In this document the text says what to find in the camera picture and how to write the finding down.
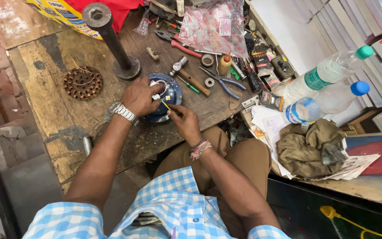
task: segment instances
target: hammer head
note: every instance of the hammer head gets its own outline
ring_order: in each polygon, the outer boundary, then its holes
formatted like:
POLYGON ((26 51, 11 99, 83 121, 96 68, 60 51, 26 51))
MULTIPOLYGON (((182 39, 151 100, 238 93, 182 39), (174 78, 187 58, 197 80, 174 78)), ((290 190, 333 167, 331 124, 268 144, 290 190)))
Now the hammer head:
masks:
POLYGON ((188 63, 188 58, 186 58, 185 56, 182 56, 181 59, 179 59, 178 62, 176 62, 175 64, 171 65, 172 70, 169 72, 169 76, 170 77, 175 77, 176 74, 178 73, 178 71, 183 66, 185 66, 187 63, 188 63))

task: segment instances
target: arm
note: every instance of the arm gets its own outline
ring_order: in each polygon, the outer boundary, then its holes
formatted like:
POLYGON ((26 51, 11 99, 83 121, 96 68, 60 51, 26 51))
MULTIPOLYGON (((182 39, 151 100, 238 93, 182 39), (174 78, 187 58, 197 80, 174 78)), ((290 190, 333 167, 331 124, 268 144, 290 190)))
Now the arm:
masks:
MULTIPOLYGON (((136 117, 154 112, 160 100, 151 102, 151 96, 163 89, 163 84, 148 86, 149 79, 138 78, 123 96, 124 106, 136 117)), ((108 128, 80 167, 64 197, 65 202, 89 203, 103 211, 110 194, 117 165, 132 123, 114 114, 108 128)))
MULTIPOLYGON (((181 136, 191 146, 198 144, 202 140, 198 116, 194 111, 183 106, 169 105, 169 107, 183 115, 179 117, 175 112, 168 111, 169 117, 175 122, 181 136)), ((206 150, 199 160, 209 172, 232 211, 240 217, 247 234, 252 228, 260 225, 280 228, 266 199, 230 162, 220 157, 212 148, 206 150)))

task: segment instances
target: insulation tape roll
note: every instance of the insulation tape roll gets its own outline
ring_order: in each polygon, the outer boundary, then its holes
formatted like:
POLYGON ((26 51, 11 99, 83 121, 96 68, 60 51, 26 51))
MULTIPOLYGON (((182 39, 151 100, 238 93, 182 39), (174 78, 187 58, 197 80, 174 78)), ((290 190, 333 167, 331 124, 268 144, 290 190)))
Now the insulation tape roll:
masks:
POLYGON ((212 55, 210 54, 204 54, 202 57, 201 57, 201 64, 204 66, 204 67, 211 67, 213 66, 213 63, 214 63, 214 58, 212 55))

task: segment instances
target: plastic water bottle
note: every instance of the plastic water bottle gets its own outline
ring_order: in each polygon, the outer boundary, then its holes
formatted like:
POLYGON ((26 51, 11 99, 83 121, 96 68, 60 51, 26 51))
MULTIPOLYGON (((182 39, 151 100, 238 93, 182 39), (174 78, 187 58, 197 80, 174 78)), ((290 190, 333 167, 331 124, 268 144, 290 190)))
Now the plastic water bottle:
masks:
POLYGON ((283 117, 287 122, 300 124, 318 120, 327 114, 338 114, 346 110, 357 96, 369 92, 365 81, 352 85, 334 84, 318 91, 313 97, 303 97, 287 106, 283 117))
POLYGON ((284 96, 286 105, 302 97, 313 96, 323 87, 350 77, 355 70, 360 69, 363 60, 373 53, 374 50, 370 46, 362 46, 352 52, 337 52, 289 84, 274 87, 272 93, 284 96))

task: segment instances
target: shirt pocket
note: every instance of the shirt pocket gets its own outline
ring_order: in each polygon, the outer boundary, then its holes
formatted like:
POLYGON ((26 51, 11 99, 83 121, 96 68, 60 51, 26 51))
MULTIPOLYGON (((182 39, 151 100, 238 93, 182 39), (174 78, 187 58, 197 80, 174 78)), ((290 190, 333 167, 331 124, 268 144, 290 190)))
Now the shirt pocket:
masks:
POLYGON ((180 228, 177 238, 204 238, 203 208, 200 205, 184 205, 180 210, 180 228))

